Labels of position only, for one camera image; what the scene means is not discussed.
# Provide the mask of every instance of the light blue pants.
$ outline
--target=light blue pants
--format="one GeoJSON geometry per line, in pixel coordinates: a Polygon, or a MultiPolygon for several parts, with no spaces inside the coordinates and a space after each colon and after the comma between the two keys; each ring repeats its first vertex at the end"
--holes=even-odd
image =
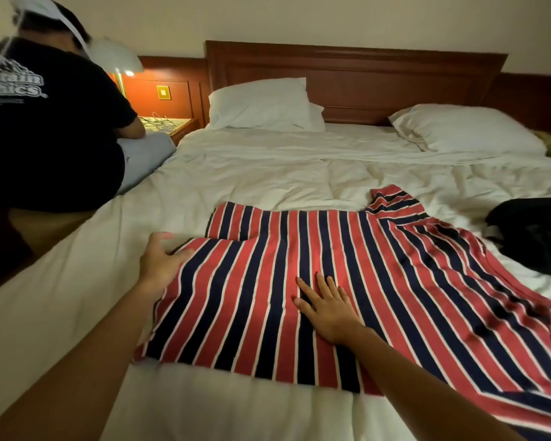
{"type": "Polygon", "coordinates": [[[176,151],[169,135],[162,132],[147,133],[143,139],[121,138],[118,145],[125,154],[125,176],[117,195],[131,190],[176,151]]]}

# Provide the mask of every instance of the white pillow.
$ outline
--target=white pillow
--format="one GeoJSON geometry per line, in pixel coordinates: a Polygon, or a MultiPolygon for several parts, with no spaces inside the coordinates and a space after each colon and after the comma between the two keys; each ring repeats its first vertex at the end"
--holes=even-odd
{"type": "Polygon", "coordinates": [[[265,130],[273,130],[276,132],[314,132],[324,133],[325,125],[323,119],[324,107],[316,105],[316,103],[310,104],[310,121],[306,128],[298,127],[292,123],[281,122],[275,125],[268,125],[261,127],[265,130]]]}
{"type": "Polygon", "coordinates": [[[206,128],[265,128],[289,124],[308,129],[310,103],[306,78],[267,79],[226,86],[210,96],[206,128]]]}
{"type": "Polygon", "coordinates": [[[484,107],[419,104],[389,117],[403,138],[432,152],[544,155],[543,142],[501,111],[484,107]]]}

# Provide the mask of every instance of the lamp shade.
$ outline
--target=lamp shade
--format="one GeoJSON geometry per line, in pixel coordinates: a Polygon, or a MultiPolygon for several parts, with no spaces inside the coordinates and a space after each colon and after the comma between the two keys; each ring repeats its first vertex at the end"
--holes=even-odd
{"type": "Polygon", "coordinates": [[[107,38],[90,44],[90,58],[107,73],[142,73],[143,64],[130,48],[107,38]]]}

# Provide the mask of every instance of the beige wall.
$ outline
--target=beige wall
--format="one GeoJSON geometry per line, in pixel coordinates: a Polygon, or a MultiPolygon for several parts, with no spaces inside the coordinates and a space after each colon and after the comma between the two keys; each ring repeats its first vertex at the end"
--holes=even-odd
{"type": "MultiPolygon", "coordinates": [[[[551,0],[57,1],[142,55],[202,57],[207,39],[499,51],[506,71],[551,74],[551,0]]],[[[11,14],[0,0],[0,37],[11,14]]]]}

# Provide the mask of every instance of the person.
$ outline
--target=person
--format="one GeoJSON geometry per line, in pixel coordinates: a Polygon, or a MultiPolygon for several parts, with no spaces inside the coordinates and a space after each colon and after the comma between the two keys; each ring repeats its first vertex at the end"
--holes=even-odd
{"type": "MultiPolygon", "coordinates": [[[[90,43],[77,17],[56,5],[90,43]]],[[[175,152],[167,134],[146,136],[129,101],[62,21],[16,12],[13,22],[17,36],[0,58],[0,200],[7,207],[95,210],[175,152]]]]}
{"type": "MultiPolygon", "coordinates": [[[[96,327],[0,416],[0,441],[98,439],[154,302],[191,251],[165,254],[172,233],[153,233],[139,280],[96,327]]],[[[316,275],[320,294],[297,279],[313,306],[294,304],[332,344],[349,348],[419,441],[522,441],[507,425],[411,363],[360,322],[347,293],[316,275]]]]}

